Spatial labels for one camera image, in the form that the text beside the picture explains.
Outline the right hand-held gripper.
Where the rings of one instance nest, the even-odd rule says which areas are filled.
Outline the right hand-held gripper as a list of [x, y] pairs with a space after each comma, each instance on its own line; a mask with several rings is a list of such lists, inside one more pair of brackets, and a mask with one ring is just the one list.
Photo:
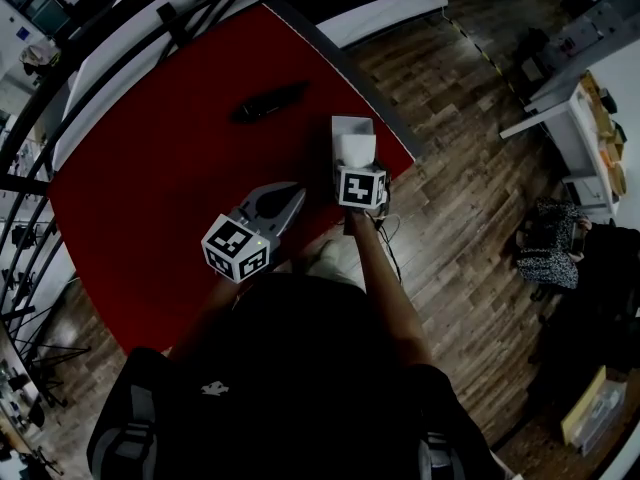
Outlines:
[[376, 166], [335, 168], [336, 199], [340, 206], [378, 210], [388, 202], [387, 172]]

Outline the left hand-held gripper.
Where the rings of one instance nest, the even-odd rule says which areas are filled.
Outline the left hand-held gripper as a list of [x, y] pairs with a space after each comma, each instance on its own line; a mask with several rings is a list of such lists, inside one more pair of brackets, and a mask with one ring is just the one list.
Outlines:
[[306, 189], [297, 182], [254, 189], [240, 207], [220, 214], [202, 238], [206, 263], [235, 284], [266, 269], [305, 197]]

